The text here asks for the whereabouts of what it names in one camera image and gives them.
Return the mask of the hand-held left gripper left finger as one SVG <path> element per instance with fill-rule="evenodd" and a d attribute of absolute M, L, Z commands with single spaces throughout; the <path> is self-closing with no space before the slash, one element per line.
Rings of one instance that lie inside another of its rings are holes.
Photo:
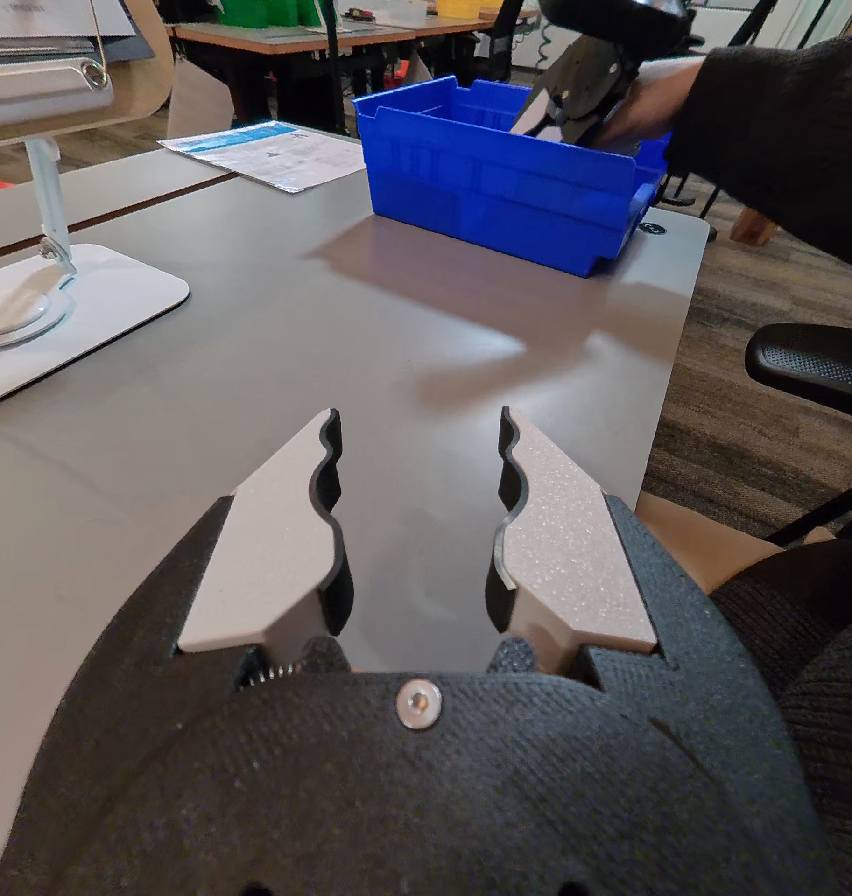
<path fill-rule="evenodd" d="M 342 528 L 337 409 L 315 415 L 231 495 L 177 646 L 201 653 L 257 645 L 299 655 L 338 636 L 354 587 Z"/>

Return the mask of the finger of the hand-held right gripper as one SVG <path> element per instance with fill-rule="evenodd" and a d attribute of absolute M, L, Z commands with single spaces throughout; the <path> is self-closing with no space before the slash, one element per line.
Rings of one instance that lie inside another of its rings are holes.
<path fill-rule="evenodd" d="M 547 90 L 533 91 L 518 113 L 510 133 L 545 141 L 563 141 L 562 111 Z"/>

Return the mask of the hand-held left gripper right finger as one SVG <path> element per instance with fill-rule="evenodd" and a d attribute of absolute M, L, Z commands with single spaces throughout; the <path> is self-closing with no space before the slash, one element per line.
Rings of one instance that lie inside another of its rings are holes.
<path fill-rule="evenodd" d="M 499 498 L 485 600 L 499 633 L 528 643 L 543 673 L 583 648 L 649 656 L 658 645 L 601 487 L 520 409 L 499 420 Z"/>

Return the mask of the blue plastic bin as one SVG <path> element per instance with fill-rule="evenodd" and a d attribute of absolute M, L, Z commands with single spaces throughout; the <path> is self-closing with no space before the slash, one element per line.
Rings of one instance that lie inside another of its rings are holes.
<path fill-rule="evenodd" d="M 614 261 L 669 138 L 629 156 L 512 133 L 528 95 L 446 76 L 354 99 L 375 214 L 579 277 Z"/>

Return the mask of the person's right forearm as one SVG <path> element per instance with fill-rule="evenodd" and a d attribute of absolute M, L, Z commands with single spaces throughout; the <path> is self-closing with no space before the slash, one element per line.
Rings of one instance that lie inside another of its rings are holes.
<path fill-rule="evenodd" d="M 665 157 L 852 266 L 852 37 L 717 49 Z"/>

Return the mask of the grey desk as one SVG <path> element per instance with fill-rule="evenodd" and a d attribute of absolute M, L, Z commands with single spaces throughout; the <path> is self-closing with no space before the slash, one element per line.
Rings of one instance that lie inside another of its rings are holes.
<path fill-rule="evenodd" d="M 111 618 L 214 501 L 339 409 L 354 582 L 341 643 L 373 671 L 475 672 L 499 416 L 521 409 L 607 492 L 644 480 L 706 247 L 652 208 L 580 279 L 375 217 L 359 172 L 289 196 L 176 189 L 80 232 L 190 286 L 179 308 L 0 403 L 0 854 L 63 693 Z"/>

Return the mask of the person's right hand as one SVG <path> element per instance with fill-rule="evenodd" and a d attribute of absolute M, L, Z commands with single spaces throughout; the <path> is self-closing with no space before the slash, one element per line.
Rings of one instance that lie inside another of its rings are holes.
<path fill-rule="evenodd" d="M 686 102 L 704 60 L 704 56 L 687 56 L 643 63 L 591 147 L 625 152 L 639 141 L 662 137 Z"/>

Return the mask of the wood-topped table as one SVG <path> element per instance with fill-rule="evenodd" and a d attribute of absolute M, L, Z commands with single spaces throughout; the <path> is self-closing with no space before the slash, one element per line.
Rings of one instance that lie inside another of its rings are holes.
<path fill-rule="evenodd" d="M 380 92 L 400 62 L 427 52 L 427 73 L 452 73 L 460 84 L 506 81 L 514 37 L 537 20 L 522 2 L 489 2 L 475 17 L 426 15 L 412 27 L 346 22 L 343 30 L 297 27 L 241 28 L 180 20 L 178 2 L 166 2 L 165 29 L 173 49 L 224 83 L 233 122 L 276 117 L 291 124 L 345 133 L 344 87 L 352 97 Z"/>

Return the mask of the blue-edged paper sheet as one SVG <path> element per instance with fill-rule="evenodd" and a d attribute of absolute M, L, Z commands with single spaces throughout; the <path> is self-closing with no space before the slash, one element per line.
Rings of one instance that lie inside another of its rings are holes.
<path fill-rule="evenodd" d="M 160 145 L 291 195 L 366 169 L 359 141 L 275 120 Z"/>

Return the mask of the small green bin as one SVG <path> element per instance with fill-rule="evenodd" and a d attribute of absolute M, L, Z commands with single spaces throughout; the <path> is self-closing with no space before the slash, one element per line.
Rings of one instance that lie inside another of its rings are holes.
<path fill-rule="evenodd" d="M 221 24 L 239 28 L 321 28 L 316 1 L 216 1 Z"/>

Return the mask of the white document stand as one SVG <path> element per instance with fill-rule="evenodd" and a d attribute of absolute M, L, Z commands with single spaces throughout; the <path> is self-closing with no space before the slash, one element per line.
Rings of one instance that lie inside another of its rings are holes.
<path fill-rule="evenodd" d="M 121 2 L 127 37 L 0 39 L 0 146 L 24 145 L 39 208 L 36 255 L 0 267 L 0 400 L 181 305 L 188 284 L 74 244 L 55 138 L 147 118 L 168 99 L 172 50 L 153 2 Z"/>

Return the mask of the black office chair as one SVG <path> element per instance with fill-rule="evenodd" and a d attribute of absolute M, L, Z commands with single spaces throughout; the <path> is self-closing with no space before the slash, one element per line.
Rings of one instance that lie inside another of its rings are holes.
<path fill-rule="evenodd" d="M 746 374 L 753 381 L 852 417 L 852 328 L 772 323 L 746 345 Z M 836 533 L 852 539 L 852 487 L 768 537 L 786 547 L 827 523 L 851 516 Z"/>

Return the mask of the printed instruction sheet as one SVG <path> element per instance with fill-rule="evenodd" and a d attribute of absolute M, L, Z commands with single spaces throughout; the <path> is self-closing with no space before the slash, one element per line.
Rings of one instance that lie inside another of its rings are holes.
<path fill-rule="evenodd" d="M 0 39 L 134 34 L 119 1 L 0 1 Z"/>

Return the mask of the wooden post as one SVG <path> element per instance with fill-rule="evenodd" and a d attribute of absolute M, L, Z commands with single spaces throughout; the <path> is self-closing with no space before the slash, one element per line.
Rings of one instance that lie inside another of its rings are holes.
<path fill-rule="evenodd" d="M 733 223 L 729 239 L 750 247 L 767 244 L 776 234 L 778 225 L 762 213 L 745 207 Z"/>

